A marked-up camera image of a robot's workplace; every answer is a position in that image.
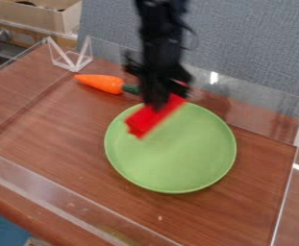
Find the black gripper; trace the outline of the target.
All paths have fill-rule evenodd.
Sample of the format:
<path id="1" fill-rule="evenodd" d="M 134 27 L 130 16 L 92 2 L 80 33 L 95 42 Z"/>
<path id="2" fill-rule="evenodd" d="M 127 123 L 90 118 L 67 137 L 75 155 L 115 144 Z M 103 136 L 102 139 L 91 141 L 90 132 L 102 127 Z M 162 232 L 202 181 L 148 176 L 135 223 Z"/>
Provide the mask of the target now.
<path id="1" fill-rule="evenodd" d="M 144 104 L 155 111 L 169 103 L 170 92 L 189 96 L 193 76 L 182 65 L 182 56 L 183 46 L 177 41 L 146 41 L 140 52 L 127 49 L 123 53 L 124 70 L 139 78 Z"/>

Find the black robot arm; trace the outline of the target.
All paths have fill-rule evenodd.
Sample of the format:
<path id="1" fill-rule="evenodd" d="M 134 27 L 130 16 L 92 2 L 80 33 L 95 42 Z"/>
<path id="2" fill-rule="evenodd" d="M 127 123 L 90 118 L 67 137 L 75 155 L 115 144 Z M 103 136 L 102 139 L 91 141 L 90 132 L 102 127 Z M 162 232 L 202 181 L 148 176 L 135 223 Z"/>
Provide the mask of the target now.
<path id="1" fill-rule="evenodd" d="M 134 0 L 140 18 L 142 59 L 124 53 L 124 69 L 139 78 L 140 96 L 155 111 L 166 106 L 170 94 L 187 97 L 193 76 L 182 66 L 183 14 L 187 0 Z"/>

